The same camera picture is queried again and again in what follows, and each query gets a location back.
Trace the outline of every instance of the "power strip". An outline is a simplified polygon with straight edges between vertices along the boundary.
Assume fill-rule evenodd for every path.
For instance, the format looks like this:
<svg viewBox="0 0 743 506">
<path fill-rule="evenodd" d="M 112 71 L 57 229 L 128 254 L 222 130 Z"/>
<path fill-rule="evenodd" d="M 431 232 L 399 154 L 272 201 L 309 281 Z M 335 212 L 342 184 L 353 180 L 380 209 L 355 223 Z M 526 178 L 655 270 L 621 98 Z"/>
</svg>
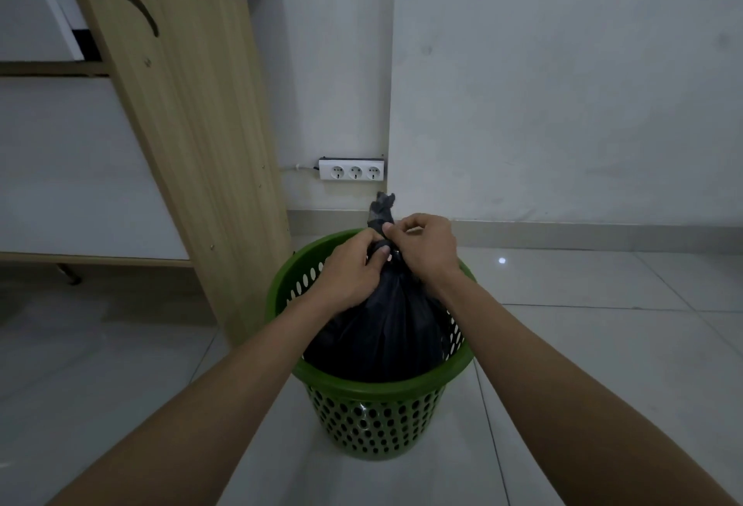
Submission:
<svg viewBox="0 0 743 506">
<path fill-rule="evenodd" d="M 384 160 L 320 158 L 320 179 L 327 181 L 384 181 Z"/>
</svg>

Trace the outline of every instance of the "garbage bag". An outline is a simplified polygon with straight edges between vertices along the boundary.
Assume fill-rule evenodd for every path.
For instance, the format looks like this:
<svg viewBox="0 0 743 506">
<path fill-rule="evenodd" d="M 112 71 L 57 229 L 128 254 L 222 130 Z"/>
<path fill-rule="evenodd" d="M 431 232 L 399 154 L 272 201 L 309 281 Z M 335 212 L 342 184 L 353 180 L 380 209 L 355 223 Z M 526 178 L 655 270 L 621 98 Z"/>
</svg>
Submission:
<svg viewBox="0 0 743 506">
<path fill-rule="evenodd" d="M 385 222 L 393 222 L 394 202 L 394 194 L 380 192 L 369 207 L 367 224 L 380 234 Z M 384 245 L 391 259 L 375 292 L 335 316 L 305 351 L 305 361 L 327 374 L 364 383 L 400 381 L 428 372 L 448 353 L 446 309 L 426 293 L 390 240 L 372 244 L 368 255 Z"/>
</svg>

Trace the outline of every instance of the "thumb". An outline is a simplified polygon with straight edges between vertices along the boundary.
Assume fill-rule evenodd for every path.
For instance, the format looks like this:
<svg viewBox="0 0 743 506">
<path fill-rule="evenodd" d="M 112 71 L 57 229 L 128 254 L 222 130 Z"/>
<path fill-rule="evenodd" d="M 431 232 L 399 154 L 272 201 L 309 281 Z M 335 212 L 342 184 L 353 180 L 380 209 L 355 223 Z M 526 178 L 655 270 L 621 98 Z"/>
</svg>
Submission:
<svg viewBox="0 0 743 506">
<path fill-rule="evenodd" d="M 408 240 L 408 235 L 403 232 L 403 230 L 391 222 L 385 222 L 385 224 L 382 225 L 382 232 L 384 232 L 384 235 L 395 242 L 398 248 L 405 249 L 406 242 Z"/>
<path fill-rule="evenodd" d="M 382 267 L 387 261 L 388 256 L 389 246 L 382 246 L 376 252 L 371 254 L 371 257 L 369 258 L 369 261 L 367 261 L 366 266 L 371 267 L 374 271 L 376 271 L 377 275 L 379 275 L 379 273 L 382 271 Z"/>
</svg>

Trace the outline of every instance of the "tile floor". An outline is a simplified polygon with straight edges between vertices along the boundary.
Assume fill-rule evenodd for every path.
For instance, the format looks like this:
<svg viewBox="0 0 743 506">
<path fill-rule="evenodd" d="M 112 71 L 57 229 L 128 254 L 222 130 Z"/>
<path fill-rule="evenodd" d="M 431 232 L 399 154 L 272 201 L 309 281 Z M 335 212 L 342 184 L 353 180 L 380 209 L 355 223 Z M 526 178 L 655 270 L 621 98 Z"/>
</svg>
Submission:
<svg viewBox="0 0 743 506">
<path fill-rule="evenodd" d="M 519 320 L 743 501 L 743 257 L 460 256 Z M 37 269 L 0 268 L 0 504 L 43 504 L 227 353 L 190 271 L 86 273 L 70 288 L 53 269 L 40 280 Z M 447 387 L 419 444 L 381 463 L 340 454 L 289 379 L 220 504 L 352 501 L 562 503 L 476 364 Z"/>
</svg>

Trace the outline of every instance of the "person's right hand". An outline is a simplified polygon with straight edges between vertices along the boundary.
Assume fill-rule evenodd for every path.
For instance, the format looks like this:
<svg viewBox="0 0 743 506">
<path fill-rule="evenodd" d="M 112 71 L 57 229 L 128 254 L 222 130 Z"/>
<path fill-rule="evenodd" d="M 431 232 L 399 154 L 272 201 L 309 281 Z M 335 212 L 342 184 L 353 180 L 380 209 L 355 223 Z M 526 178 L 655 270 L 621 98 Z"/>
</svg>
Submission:
<svg viewBox="0 0 743 506">
<path fill-rule="evenodd" d="M 385 223 L 382 231 L 400 248 L 410 270 L 432 289 L 446 276 L 459 271 L 457 240 L 448 219 L 433 214 L 411 214 L 394 226 Z"/>
</svg>

